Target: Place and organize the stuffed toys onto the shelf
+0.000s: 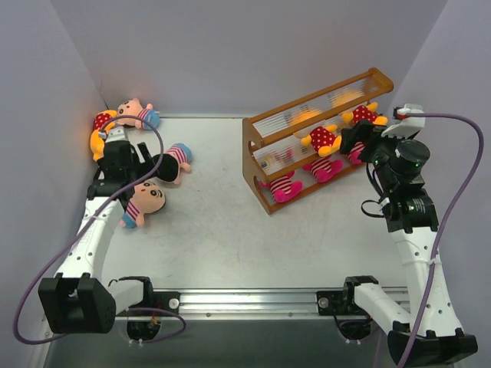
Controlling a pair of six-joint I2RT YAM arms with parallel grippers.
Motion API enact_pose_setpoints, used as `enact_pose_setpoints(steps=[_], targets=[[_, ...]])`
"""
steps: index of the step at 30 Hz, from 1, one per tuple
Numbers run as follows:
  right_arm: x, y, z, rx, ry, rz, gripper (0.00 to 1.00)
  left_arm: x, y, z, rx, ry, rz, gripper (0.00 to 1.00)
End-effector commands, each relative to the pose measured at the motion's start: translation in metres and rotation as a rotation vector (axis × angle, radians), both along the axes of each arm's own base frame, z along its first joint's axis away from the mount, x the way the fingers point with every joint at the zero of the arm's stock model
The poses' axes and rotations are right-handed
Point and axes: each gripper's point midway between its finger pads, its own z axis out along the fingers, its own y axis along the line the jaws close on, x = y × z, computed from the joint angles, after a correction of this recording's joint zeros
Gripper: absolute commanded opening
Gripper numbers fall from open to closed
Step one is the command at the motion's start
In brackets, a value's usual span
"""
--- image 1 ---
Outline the white pink plush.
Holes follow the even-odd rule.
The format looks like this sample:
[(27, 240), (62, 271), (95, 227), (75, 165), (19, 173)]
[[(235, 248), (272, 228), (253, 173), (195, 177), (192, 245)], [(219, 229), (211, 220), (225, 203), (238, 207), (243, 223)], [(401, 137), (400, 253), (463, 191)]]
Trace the white pink plush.
[(361, 164), (359, 156), (364, 149), (364, 144), (362, 142), (357, 142), (354, 144), (350, 152), (346, 155), (348, 162), (352, 165)]
[[(267, 169), (277, 168), (286, 159), (278, 153), (270, 153), (259, 160), (259, 165), (266, 171)], [(260, 181), (259, 185), (264, 189), (269, 189), (273, 199), (277, 203), (288, 202), (296, 197), (303, 189), (303, 183), (299, 180), (292, 181), (295, 172), (291, 171), (271, 182)]]
[(303, 165), (303, 170), (310, 173), (318, 183), (331, 180), (343, 169), (341, 159), (332, 159), (330, 156), (318, 157), (316, 160)]

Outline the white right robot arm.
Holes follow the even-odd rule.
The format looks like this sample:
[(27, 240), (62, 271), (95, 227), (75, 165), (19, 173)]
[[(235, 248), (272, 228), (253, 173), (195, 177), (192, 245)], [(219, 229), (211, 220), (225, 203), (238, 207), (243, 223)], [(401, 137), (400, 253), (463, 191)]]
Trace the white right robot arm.
[(368, 276), (347, 278), (346, 299), (386, 334), (390, 357), (399, 367), (451, 365), (475, 354), (478, 343), (464, 332), (447, 290), (437, 243), (443, 223), (421, 175), (430, 150), (411, 133), (397, 136), (388, 131), (361, 120), (342, 130), (341, 152), (364, 144), (359, 159), (374, 167), (368, 175), (400, 253), (410, 309), (404, 310)]

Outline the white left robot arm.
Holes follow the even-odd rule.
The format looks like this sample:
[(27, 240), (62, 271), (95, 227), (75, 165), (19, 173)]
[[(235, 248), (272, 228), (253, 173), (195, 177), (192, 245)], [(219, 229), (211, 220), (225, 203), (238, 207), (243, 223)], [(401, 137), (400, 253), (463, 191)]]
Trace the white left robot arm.
[(38, 286), (53, 333), (106, 334), (117, 314), (150, 303), (148, 277), (122, 277), (105, 286), (101, 273), (116, 227), (141, 227), (146, 215), (166, 203), (163, 190), (151, 182), (157, 160), (145, 143), (106, 143), (99, 161), (104, 177), (89, 186), (76, 240), (55, 276), (42, 278)]

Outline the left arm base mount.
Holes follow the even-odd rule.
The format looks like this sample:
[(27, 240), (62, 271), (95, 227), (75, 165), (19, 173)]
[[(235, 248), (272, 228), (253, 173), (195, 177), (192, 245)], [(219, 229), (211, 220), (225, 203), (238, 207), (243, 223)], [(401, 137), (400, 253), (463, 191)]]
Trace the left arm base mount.
[(180, 296), (181, 293), (178, 291), (155, 291), (153, 295), (153, 307), (178, 314)]

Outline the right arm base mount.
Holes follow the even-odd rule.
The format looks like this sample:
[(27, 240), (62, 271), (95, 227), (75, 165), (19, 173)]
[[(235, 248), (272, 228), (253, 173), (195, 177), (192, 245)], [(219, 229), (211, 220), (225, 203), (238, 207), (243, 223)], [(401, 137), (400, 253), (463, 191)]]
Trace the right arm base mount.
[(344, 280), (341, 289), (316, 292), (318, 314), (321, 316), (365, 316), (368, 314), (354, 302), (354, 288), (361, 284), (379, 284), (371, 275), (350, 276)]

